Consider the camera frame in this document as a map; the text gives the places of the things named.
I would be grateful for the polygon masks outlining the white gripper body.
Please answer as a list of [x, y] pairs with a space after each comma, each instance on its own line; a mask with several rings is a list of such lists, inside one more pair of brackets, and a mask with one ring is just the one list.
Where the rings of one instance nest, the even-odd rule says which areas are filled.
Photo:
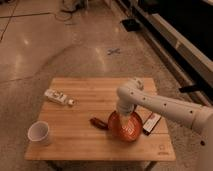
[[134, 105], [124, 100], [118, 100], [116, 103], [116, 111], [119, 114], [121, 125], [126, 126], [130, 115], [134, 111]]

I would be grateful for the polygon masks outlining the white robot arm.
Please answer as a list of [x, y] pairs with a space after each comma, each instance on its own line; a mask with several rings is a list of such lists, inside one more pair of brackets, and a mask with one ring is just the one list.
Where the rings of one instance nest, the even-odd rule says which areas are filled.
[[213, 171], [213, 107], [152, 95], [143, 90], [143, 82], [133, 78], [120, 85], [116, 109], [119, 114], [130, 115], [135, 106], [179, 123], [201, 136], [201, 147], [195, 171]]

